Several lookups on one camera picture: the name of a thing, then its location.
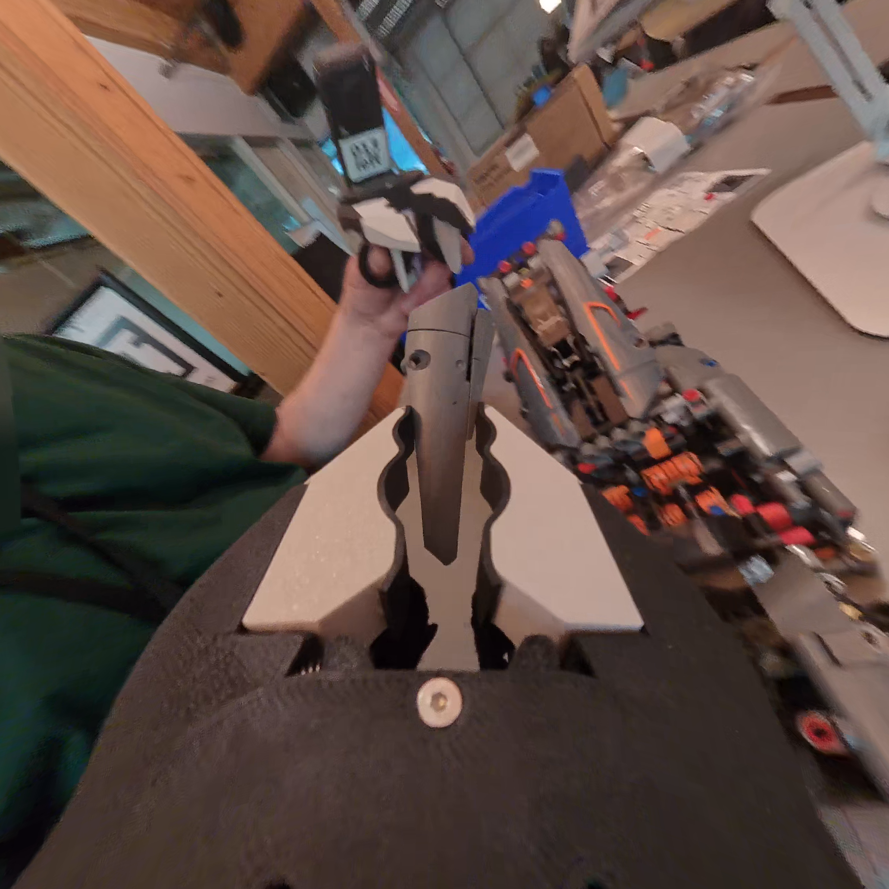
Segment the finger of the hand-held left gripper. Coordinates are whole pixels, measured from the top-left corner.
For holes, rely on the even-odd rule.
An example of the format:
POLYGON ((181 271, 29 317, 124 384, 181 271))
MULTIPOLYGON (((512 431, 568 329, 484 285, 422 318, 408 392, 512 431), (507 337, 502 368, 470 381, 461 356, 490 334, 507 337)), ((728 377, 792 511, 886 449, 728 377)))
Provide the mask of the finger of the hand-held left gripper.
POLYGON ((438 177, 417 182, 415 222, 420 249, 443 262, 451 274, 460 274, 468 262, 462 245, 476 229, 476 217, 460 185, 438 177))
POLYGON ((367 243, 388 250, 421 251, 413 212, 397 210, 385 197, 360 201, 351 209, 367 243))

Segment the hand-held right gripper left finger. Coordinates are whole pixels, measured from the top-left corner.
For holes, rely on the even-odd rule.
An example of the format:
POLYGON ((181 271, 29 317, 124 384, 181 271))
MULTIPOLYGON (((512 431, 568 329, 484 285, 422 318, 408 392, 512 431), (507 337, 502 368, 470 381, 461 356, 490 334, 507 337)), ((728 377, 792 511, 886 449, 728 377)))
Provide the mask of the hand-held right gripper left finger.
POLYGON ((413 411, 397 408, 303 485, 244 630, 376 640, 388 623, 386 592, 407 564, 396 511, 412 450, 413 411))

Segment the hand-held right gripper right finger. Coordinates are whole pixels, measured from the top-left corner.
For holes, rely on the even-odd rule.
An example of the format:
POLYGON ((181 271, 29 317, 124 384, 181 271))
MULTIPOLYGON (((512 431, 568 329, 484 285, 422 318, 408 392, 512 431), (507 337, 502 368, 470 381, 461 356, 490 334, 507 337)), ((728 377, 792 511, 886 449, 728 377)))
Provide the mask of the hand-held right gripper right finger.
POLYGON ((481 661, 520 644, 558 652, 582 635, 636 634, 644 619, 582 483, 500 412, 479 406, 483 526, 472 628, 481 661))

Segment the grey lego vehicle model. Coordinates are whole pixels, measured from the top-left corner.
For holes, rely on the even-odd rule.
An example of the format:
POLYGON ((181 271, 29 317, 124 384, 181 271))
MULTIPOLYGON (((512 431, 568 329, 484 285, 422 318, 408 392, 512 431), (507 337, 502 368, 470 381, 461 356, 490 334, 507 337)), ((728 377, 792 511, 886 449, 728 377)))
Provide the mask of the grey lego vehicle model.
POLYGON ((520 412, 735 624, 784 725, 888 783, 887 606, 857 510, 736 374, 670 325, 642 332, 551 219, 477 280, 520 412))

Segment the grey lego wing assembly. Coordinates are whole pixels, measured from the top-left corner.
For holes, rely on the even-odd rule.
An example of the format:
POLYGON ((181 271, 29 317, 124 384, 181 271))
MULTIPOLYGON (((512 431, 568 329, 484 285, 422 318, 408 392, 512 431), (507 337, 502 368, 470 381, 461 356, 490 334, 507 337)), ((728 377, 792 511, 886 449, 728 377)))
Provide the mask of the grey lego wing assembly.
POLYGON ((440 563, 458 556, 467 442, 494 341, 495 324, 472 283, 409 317, 403 370, 413 413, 423 542, 440 563))

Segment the person's left forearm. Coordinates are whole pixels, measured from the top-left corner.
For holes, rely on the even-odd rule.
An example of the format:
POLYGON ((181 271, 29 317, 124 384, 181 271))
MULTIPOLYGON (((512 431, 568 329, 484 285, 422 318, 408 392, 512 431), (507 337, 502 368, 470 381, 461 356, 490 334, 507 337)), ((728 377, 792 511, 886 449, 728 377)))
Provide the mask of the person's left forearm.
POLYGON ((339 309, 307 374, 276 407, 263 460, 316 469, 339 454, 393 368, 391 356, 406 324, 399 305, 375 316, 339 309))

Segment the person's left hand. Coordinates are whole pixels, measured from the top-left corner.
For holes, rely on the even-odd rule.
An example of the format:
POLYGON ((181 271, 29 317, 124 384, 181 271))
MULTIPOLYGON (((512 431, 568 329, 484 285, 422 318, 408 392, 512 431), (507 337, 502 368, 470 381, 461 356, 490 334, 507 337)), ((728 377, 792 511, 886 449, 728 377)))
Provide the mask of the person's left hand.
POLYGON ((423 252, 419 272, 405 291, 396 279, 390 252, 375 245, 364 245, 344 274, 339 315, 390 348, 406 332, 411 313, 449 291, 454 278, 446 263, 423 252))

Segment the blue bin with white label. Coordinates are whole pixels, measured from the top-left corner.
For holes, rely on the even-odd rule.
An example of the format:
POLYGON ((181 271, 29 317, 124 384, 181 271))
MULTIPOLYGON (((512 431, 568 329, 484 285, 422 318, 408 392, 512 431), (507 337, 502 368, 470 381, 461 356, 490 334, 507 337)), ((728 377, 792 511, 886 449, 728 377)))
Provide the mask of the blue bin with white label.
POLYGON ((532 170, 527 184, 510 188, 477 219, 469 238, 474 261, 455 277, 455 283, 475 283, 494 273, 501 260, 540 238, 552 221, 561 223, 563 241, 572 255, 582 258, 588 243, 563 173, 532 170))

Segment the cardboard box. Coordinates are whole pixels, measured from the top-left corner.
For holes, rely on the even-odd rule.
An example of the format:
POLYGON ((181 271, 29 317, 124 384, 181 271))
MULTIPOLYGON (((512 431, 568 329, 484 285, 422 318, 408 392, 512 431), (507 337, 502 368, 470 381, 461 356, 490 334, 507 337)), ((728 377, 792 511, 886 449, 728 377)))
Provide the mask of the cardboard box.
POLYGON ((565 171, 577 163, 590 168, 618 137, 593 71, 580 65, 471 166, 470 202, 482 211, 510 188, 527 184, 538 169, 565 171))

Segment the white sticker sheet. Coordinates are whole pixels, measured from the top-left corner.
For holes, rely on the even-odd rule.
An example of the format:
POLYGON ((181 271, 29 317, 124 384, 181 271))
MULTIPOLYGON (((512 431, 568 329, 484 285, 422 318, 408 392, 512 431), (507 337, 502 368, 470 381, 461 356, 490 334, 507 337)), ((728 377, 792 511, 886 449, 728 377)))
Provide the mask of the white sticker sheet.
POLYGON ((771 173, 746 168, 677 174, 591 243, 603 266, 599 279, 617 285, 634 275, 771 173))

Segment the person's green shirt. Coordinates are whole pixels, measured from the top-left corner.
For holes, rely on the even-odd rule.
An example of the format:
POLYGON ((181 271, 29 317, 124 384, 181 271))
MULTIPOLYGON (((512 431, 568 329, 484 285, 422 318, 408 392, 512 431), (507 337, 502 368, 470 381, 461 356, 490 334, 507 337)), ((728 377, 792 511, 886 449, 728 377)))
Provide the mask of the person's green shirt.
POLYGON ((1 868, 61 817, 185 591, 305 478, 264 461, 275 409, 63 339, 4 335, 20 480, 2 538, 1 868))

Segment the clear plastic parts bag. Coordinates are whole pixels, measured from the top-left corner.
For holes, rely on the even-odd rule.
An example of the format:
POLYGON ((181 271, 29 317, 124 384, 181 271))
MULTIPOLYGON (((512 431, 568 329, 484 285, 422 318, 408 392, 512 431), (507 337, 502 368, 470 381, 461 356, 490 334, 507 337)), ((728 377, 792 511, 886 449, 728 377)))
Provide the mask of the clear plastic parts bag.
POLYGON ((638 116, 574 196, 582 226, 622 212, 722 129, 762 104, 778 65, 717 68, 692 75, 638 116))

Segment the framed white sign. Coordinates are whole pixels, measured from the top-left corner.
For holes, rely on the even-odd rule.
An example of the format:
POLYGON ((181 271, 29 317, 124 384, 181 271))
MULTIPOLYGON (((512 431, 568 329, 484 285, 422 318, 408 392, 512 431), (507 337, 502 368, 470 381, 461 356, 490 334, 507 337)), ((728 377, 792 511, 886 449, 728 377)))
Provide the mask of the framed white sign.
POLYGON ((210 349, 106 269, 45 333, 216 391, 254 397, 262 386, 257 374, 210 349))

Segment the white book stand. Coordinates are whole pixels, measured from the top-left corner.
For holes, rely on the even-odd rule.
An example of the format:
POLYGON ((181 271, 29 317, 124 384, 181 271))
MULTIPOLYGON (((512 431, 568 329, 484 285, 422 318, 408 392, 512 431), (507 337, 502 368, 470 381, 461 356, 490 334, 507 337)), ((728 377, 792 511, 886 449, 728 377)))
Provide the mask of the white book stand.
POLYGON ((769 2, 864 139, 772 192, 751 220, 857 332, 888 338, 888 85, 832 1, 769 2))

